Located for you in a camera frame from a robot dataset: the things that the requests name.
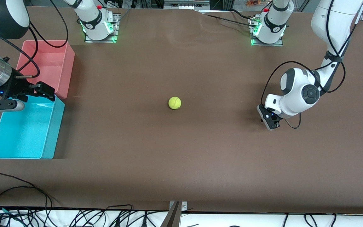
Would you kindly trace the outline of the yellow tennis ball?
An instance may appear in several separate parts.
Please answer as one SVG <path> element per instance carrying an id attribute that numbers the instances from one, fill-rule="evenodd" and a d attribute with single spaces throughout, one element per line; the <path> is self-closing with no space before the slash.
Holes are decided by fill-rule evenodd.
<path id="1" fill-rule="evenodd" d="M 174 96 L 168 100 L 168 106 L 172 110 L 179 109 L 181 107 L 181 105 L 182 105 L 182 101 L 179 97 Z"/>

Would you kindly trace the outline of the pink plastic bin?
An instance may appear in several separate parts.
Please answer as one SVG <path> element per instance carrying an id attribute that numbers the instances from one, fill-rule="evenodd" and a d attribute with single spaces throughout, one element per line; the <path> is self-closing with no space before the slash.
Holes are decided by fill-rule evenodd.
<path id="1" fill-rule="evenodd" d="M 30 83 L 42 81 L 55 89 L 55 95 L 60 99 L 66 99 L 72 76 L 72 66 L 75 53 L 69 43 L 62 47 L 56 47 L 64 43 L 63 40 L 49 40 L 53 46 L 43 40 L 38 41 L 38 51 L 33 59 L 39 67 L 40 75 L 34 79 L 28 79 Z"/>

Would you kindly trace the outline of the blue plastic bin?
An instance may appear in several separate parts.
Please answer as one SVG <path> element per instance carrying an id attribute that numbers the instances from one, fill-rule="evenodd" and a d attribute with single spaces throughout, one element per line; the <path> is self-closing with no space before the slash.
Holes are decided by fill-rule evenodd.
<path id="1" fill-rule="evenodd" d="M 0 159 L 52 159 L 65 104 L 30 96 L 20 112 L 0 118 Z"/>

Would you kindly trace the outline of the grey metal box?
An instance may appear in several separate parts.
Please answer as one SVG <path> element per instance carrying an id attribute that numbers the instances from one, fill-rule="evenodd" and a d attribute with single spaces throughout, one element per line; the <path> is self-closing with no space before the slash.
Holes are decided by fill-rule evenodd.
<path id="1" fill-rule="evenodd" d="M 210 0 L 163 0 L 163 9 L 210 10 Z"/>

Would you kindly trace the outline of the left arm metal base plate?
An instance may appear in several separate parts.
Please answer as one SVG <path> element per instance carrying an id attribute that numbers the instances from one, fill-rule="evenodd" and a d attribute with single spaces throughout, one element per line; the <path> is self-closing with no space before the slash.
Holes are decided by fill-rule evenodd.
<path id="1" fill-rule="evenodd" d="M 252 16 L 248 19 L 249 25 L 254 25 L 254 27 L 250 28 L 250 35 L 251 35 L 251 45 L 257 45 L 257 46 L 283 46 L 283 40 L 282 36 L 284 34 L 284 29 L 282 30 L 282 33 L 279 35 L 279 39 L 275 43 L 264 43 L 258 38 L 258 33 L 260 32 L 262 28 L 261 18 L 257 17 L 258 15 Z"/>

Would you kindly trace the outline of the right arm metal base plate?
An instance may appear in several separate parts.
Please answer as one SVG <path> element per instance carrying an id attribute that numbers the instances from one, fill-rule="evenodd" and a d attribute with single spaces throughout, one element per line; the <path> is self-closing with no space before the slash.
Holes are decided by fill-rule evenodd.
<path id="1" fill-rule="evenodd" d="M 97 19 L 90 22 L 81 21 L 85 33 L 85 43 L 116 43 L 121 14 L 100 10 Z"/>

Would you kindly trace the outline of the metal table bracket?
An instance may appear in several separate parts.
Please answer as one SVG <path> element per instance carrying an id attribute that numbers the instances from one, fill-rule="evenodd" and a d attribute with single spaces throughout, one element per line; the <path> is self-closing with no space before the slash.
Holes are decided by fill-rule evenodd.
<path id="1" fill-rule="evenodd" d="M 171 207 L 173 207 L 173 205 L 176 202 L 177 201 L 175 201 L 175 200 L 170 201 L 169 210 L 171 209 Z M 187 201 L 179 201 L 179 202 L 180 202 L 180 206 L 181 206 L 181 211 L 186 211 L 187 210 Z"/>

